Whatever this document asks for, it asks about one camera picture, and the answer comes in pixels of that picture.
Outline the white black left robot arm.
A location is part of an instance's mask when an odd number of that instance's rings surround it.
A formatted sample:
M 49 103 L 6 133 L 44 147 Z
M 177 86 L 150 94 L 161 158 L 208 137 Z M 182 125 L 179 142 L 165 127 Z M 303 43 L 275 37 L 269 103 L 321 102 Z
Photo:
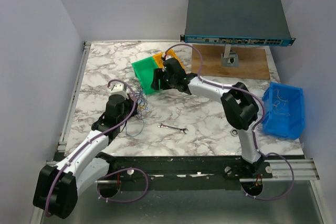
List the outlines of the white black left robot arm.
M 136 108 L 129 94 L 110 95 L 105 111 L 84 141 L 55 166 L 45 165 L 40 170 L 33 205 L 44 210 L 47 217 L 65 219 L 96 176 L 112 179 L 117 171 L 115 164 L 97 155 L 118 136 L 121 126 L 136 114 Z

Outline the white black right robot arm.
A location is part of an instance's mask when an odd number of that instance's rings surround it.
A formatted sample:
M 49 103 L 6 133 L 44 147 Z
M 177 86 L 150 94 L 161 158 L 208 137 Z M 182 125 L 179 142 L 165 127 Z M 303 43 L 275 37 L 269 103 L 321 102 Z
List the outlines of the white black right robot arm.
M 179 92 L 202 96 L 220 103 L 227 122 L 238 133 L 242 148 L 242 173 L 249 178 L 259 174 L 264 161 L 258 150 L 254 132 L 259 106 L 256 96 L 250 93 L 243 83 L 229 86 L 206 80 L 195 73 L 186 73 L 177 59 L 170 58 L 163 62 L 163 68 L 153 70 L 151 88 L 156 91 L 177 89 Z

